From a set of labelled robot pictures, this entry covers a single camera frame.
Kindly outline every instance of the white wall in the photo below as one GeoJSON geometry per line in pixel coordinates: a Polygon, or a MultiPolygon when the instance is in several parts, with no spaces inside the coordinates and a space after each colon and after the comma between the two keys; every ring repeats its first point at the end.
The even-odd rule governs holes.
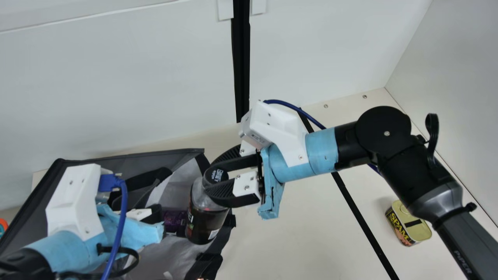
{"type": "Polygon", "coordinates": [[[251,99],[298,105],[382,88],[432,0],[269,0],[252,16],[251,99]]]}
{"type": "MultiPolygon", "coordinates": [[[[22,8],[3,12],[44,19],[15,16],[39,8],[23,6],[30,1],[4,1],[22,8]]],[[[43,4],[76,2],[95,3],[43,4]]],[[[250,18],[251,99],[305,105],[383,87],[430,2],[268,1],[267,13],[250,18]]],[[[231,27],[217,21],[216,3],[0,31],[0,209],[20,204],[31,173],[58,157],[92,158],[233,123],[231,27]]],[[[0,29],[19,24],[0,18],[0,29]]]]}
{"type": "Polygon", "coordinates": [[[0,209],[58,157],[92,158],[235,122],[216,1],[0,34],[0,209]]]}
{"type": "Polygon", "coordinates": [[[434,0],[386,88],[498,222],[498,2],[434,0]]]}

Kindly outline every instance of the white floor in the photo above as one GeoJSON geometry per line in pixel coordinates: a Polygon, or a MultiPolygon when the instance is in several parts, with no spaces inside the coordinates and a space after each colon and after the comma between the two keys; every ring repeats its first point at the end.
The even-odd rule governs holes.
{"type": "MultiPolygon", "coordinates": [[[[355,121],[367,109],[381,105],[398,107],[384,88],[304,110],[333,127],[355,121]]],[[[214,160],[240,143],[237,132],[233,125],[120,153],[203,147],[206,157],[214,160]]],[[[415,127],[412,132],[420,133],[415,127]]],[[[397,198],[379,175],[366,166],[340,174],[400,279],[465,279],[437,234],[411,248],[399,242],[384,217],[397,198]]],[[[475,202],[465,190],[464,203],[471,201],[475,202]]],[[[288,183],[278,219],[262,221],[255,208],[238,208],[234,213],[237,227],[223,250],[218,280],[388,279],[329,174],[288,183]]],[[[482,209],[473,216],[498,239],[498,228],[482,209]]]]}

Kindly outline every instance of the orange object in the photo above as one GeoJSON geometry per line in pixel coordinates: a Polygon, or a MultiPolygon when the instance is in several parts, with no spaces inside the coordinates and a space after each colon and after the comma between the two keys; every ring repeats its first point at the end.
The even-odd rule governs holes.
{"type": "Polygon", "coordinates": [[[4,219],[0,219],[0,237],[3,235],[3,233],[7,230],[8,228],[8,223],[4,219]]]}

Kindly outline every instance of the black cable tie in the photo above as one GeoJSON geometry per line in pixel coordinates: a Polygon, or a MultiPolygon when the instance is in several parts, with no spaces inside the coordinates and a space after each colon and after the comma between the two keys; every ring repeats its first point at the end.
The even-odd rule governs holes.
{"type": "Polygon", "coordinates": [[[444,222],[448,221],[451,219],[453,216],[465,213],[465,212],[472,212],[477,209],[477,205],[474,202],[470,202],[465,207],[459,207],[457,209],[453,209],[450,212],[444,214],[441,218],[437,219],[432,223],[432,228],[437,231],[441,225],[443,225],[444,222]]]}

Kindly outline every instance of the spam can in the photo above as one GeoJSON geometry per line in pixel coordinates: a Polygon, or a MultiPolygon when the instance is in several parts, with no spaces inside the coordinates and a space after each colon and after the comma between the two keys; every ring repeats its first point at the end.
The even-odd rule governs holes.
{"type": "Polygon", "coordinates": [[[418,244],[432,236],[432,231],[427,223],[412,216],[399,200],[392,203],[385,216],[398,239],[407,247],[418,244]]]}

